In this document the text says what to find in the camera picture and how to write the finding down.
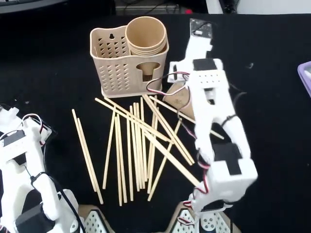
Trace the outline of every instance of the black table surface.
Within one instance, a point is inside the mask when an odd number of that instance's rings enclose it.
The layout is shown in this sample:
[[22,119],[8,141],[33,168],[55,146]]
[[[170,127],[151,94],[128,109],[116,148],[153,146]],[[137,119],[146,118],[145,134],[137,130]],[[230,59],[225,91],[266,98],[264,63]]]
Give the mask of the black table surface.
[[[311,100],[297,67],[311,60],[311,32],[303,26],[311,21],[311,15],[158,16],[167,27],[170,43],[166,70],[169,61],[184,57],[190,17],[212,22],[211,54],[223,61],[229,82],[247,92],[236,111],[244,124],[259,176],[230,216],[243,232],[305,230],[310,216]],[[8,22],[10,27],[0,35],[0,102],[24,113],[38,113],[53,126],[58,135],[47,148],[48,172],[64,188],[71,189],[80,204],[99,205],[71,109],[81,118],[101,186],[111,112],[94,101],[95,97],[101,98],[101,92],[89,55],[89,32],[95,27],[125,25],[132,17],[77,18],[55,23],[20,21],[22,26]],[[128,108],[138,100],[122,98],[116,102]],[[163,108],[161,111],[174,127],[176,115]],[[146,118],[151,121],[150,111],[146,111]],[[178,135],[195,156],[192,138],[183,129]],[[201,179],[197,165],[189,167],[176,149],[172,153]],[[114,155],[113,143],[107,189],[102,191],[104,205],[99,205],[112,228],[116,232],[165,230],[176,205],[192,191],[191,183],[167,163],[151,202],[142,190],[134,192],[134,202],[119,207]],[[155,171],[162,157],[157,151]]]

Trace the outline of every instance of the paper cup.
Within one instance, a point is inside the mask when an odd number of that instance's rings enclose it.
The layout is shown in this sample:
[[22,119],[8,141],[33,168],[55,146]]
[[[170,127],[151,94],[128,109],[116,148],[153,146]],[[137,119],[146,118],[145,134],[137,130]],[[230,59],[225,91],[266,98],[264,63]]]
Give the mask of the paper cup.
[[130,50],[135,53],[155,55],[166,43],[166,28],[153,17],[143,16],[133,19],[125,29],[125,38]]

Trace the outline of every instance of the wooden chopstick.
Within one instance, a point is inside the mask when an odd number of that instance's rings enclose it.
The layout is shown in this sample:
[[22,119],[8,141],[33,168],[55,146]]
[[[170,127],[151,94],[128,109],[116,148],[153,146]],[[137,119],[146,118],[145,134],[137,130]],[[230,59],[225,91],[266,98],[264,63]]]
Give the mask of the wooden chopstick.
[[185,160],[188,162],[189,165],[194,164],[194,160],[191,157],[190,153],[188,152],[188,150],[185,148],[185,146],[182,144],[182,142],[180,141],[180,139],[177,137],[177,135],[174,133],[173,129],[170,127],[170,125],[168,124],[168,122],[166,121],[166,119],[164,118],[164,116],[160,113],[160,111],[157,110],[157,108],[155,107],[155,105],[151,102],[150,98],[147,95],[143,95],[144,100],[146,101],[146,103],[148,104],[148,106],[150,107],[150,109],[156,114],[159,122],[161,123],[161,125],[163,126],[164,130],[166,131],[166,133],[171,137],[173,143],[176,144],[176,147],[178,148],[178,150],[180,151],[180,153],[183,155],[183,157],[185,158]]
[[[130,106],[130,113],[133,114],[133,106]],[[139,192],[139,180],[140,173],[138,172],[138,163],[137,163],[137,148],[136,148],[136,135],[135,135],[135,124],[131,121],[131,130],[132,130],[132,142],[133,142],[133,154],[134,154],[134,168],[135,168],[135,179],[136,179],[136,189]]]
[[130,184],[130,200],[134,200],[133,191],[133,173],[132,173],[132,154],[131,154],[131,132],[130,121],[126,119],[126,132],[127,132],[127,159],[128,159],[128,179]]
[[106,184],[107,184],[109,157],[110,157],[112,134],[113,134],[114,123],[115,123],[115,115],[116,115],[116,112],[113,111],[112,117],[111,117],[111,123],[110,123],[110,132],[109,132],[109,139],[108,139],[107,153],[106,153],[106,161],[105,161],[105,168],[104,168],[103,189],[106,189]]
[[[152,124],[151,127],[155,128],[155,120],[156,120],[156,115],[154,113],[152,113]],[[151,162],[151,153],[152,153],[152,147],[153,145],[151,143],[149,143],[149,154],[148,154],[148,167],[147,167],[147,178],[149,178],[150,175],[150,162]]]
[[122,181],[122,190],[123,190],[123,202],[127,203],[125,172],[124,172],[124,162],[123,162],[122,134],[121,134],[121,124],[120,124],[119,114],[117,114],[117,120],[118,120],[118,130],[119,130],[118,137],[119,137],[119,147],[120,147],[120,169],[121,169],[121,181]]
[[82,148],[82,151],[83,151],[83,156],[84,156],[84,159],[86,161],[86,167],[87,167],[88,175],[89,175],[89,178],[91,179],[93,190],[94,190],[94,192],[96,192],[95,182],[94,182],[94,179],[93,179],[93,174],[92,174],[91,167],[89,165],[88,157],[86,155],[86,149],[84,147],[84,143],[83,143],[83,140],[82,140],[82,136],[81,136],[80,127],[79,127],[79,124],[78,124],[77,115],[76,115],[76,112],[75,112],[74,109],[72,109],[71,111],[72,111],[74,123],[75,123],[76,128],[77,128],[77,133],[79,135],[79,140],[80,140],[80,143],[81,143],[81,148]]
[[[149,98],[152,99],[154,102],[162,105],[163,107],[166,107],[167,109],[171,110],[172,112],[177,113],[176,109],[174,109],[171,106],[167,105],[166,103],[164,103],[164,102],[154,98],[153,96],[149,96]],[[182,116],[184,119],[186,119],[186,120],[188,120],[188,121],[190,121],[190,122],[195,124],[195,120],[191,119],[189,116],[187,116],[187,115],[185,115],[183,113],[179,113],[179,115]],[[210,133],[213,134],[214,136],[220,138],[220,139],[224,139],[223,136],[221,136],[219,133],[215,132],[214,130],[211,130]]]
[[200,182],[171,153],[169,153],[159,141],[152,137],[147,131],[145,132],[145,136],[194,186],[199,185]]
[[[139,118],[139,104],[134,103],[134,115]],[[137,144],[137,158],[138,158],[138,168],[140,170],[140,182],[141,188],[145,189],[145,178],[144,178],[144,168],[143,168],[143,159],[142,159],[142,145],[141,145],[141,130],[138,124],[136,124],[136,144]]]
[[99,199],[100,204],[102,205],[104,203],[104,200],[103,200],[102,193],[101,193],[101,190],[100,190],[98,182],[97,182],[97,178],[96,178],[96,174],[95,174],[94,167],[93,167],[93,164],[92,164],[91,156],[89,155],[88,147],[87,147],[87,144],[86,144],[86,138],[84,136],[84,132],[83,132],[83,129],[82,129],[82,125],[81,125],[80,119],[77,118],[77,120],[78,120],[78,125],[79,125],[79,129],[80,129],[81,136],[82,136],[82,141],[83,141],[84,147],[86,149],[86,155],[87,155],[87,158],[88,158],[88,161],[89,161],[89,165],[90,165],[90,168],[91,168],[91,171],[92,171],[92,174],[93,174],[93,179],[94,179],[94,183],[95,183],[95,188],[96,188],[96,192],[97,192],[97,195],[98,195],[98,199]]
[[[157,129],[157,124],[158,124],[158,120],[155,117],[155,129]],[[154,164],[155,164],[155,146],[153,144],[150,143],[151,146],[151,157],[150,157],[150,170],[149,170],[149,177],[148,177],[148,189],[147,189],[147,194],[150,193],[151,191],[151,187],[152,187],[152,176],[154,173]]]
[[[181,125],[181,121],[179,120],[178,123],[177,123],[177,125],[176,125],[176,127],[175,127],[175,130],[174,130],[175,134],[177,134],[180,125]],[[172,145],[173,145],[173,144],[170,143],[169,146],[167,147],[167,151],[168,151],[168,152],[171,151]],[[161,166],[160,166],[160,168],[159,168],[159,171],[158,171],[157,174],[156,174],[155,181],[154,181],[154,183],[153,183],[153,185],[152,185],[151,192],[150,192],[150,194],[149,194],[149,196],[148,196],[148,201],[151,200],[153,194],[155,193],[155,189],[156,189],[157,183],[159,182],[159,179],[160,179],[160,176],[161,176],[161,174],[162,174],[163,168],[164,168],[164,166],[165,166],[166,160],[167,160],[167,158],[164,156],[164,158],[163,158],[163,160],[162,160],[162,163],[161,163]]]
[[[143,122],[145,122],[144,102],[143,102],[142,97],[140,97],[140,118]],[[142,142],[142,158],[143,158],[143,165],[144,165],[144,178],[146,182],[147,181],[147,155],[146,155],[146,140],[145,140],[145,134],[143,133],[143,129],[141,131],[141,142]]]
[[120,105],[116,104],[114,101],[105,98],[106,101],[108,101],[109,103],[113,104],[114,107],[119,108],[122,110],[122,112],[118,109],[114,109],[111,105],[105,103],[104,101],[100,100],[99,98],[95,98],[95,101],[97,101],[98,103],[102,104],[103,106],[111,109],[112,111],[115,111],[116,113],[118,113],[120,116],[124,117],[124,118],[128,118],[130,121],[133,121],[136,124],[142,125],[140,126],[141,128],[145,128],[145,130],[150,131],[152,134],[155,134],[158,138],[162,139],[165,142],[171,142],[171,140],[169,138],[167,138],[166,136],[164,136],[163,134],[161,134],[158,131],[155,131],[150,125],[148,125],[146,122],[143,122],[141,119],[137,118],[136,116],[134,116],[133,114],[131,114],[130,112],[126,111],[124,108],[122,108]]
[[119,129],[118,118],[115,117],[115,135],[116,135],[116,154],[117,154],[117,175],[118,175],[118,193],[119,206],[122,206],[122,187],[121,187],[121,168],[120,168],[120,146],[119,146]]

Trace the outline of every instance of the stacked paper cups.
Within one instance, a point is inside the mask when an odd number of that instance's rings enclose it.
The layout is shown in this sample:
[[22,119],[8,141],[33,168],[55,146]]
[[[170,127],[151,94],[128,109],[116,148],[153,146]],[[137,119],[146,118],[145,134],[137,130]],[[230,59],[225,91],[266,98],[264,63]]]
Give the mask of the stacked paper cups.
[[[153,56],[165,50],[167,43],[166,28],[163,23],[153,17],[138,17],[126,27],[125,37],[131,55]],[[146,62],[138,66],[143,75],[152,76],[159,63]]]

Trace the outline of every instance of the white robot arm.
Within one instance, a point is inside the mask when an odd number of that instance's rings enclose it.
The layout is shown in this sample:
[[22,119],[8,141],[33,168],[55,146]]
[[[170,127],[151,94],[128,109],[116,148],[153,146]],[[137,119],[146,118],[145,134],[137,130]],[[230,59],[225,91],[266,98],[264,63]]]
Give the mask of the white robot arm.
[[[218,212],[231,207],[258,176],[242,122],[231,101],[223,64],[219,59],[206,58],[212,49],[211,39],[211,24],[191,19],[185,59],[170,63],[170,73],[190,73],[187,86],[196,121],[195,145],[206,166],[204,180],[186,203],[198,215],[201,211]],[[183,81],[183,77],[177,75],[168,81]],[[212,123],[222,126],[231,143],[212,145],[209,137]],[[211,205],[216,201],[221,205]]]
[[[6,130],[12,132],[0,137],[0,169],[4,190],[1,225],[11,233],[80,232],[72,210],[78,210],[73,193],[70,190],[58,193],[56,181],[45,173],[41,145],[46,139],[43,135],[50,135],[52,131],[47,127],[43,129],[41,119],[38,124],[31,117],[20,119],[17,113],[18,109],[0,111],[0,127],[4,129],[1,122],[16,127],[16,130],[7,127]],[[26,161],[22,164],[14,160],[23,155]],[[27,195],[34,189],[40,193],[42,202],[34,203],[31,209],[24,210]]]

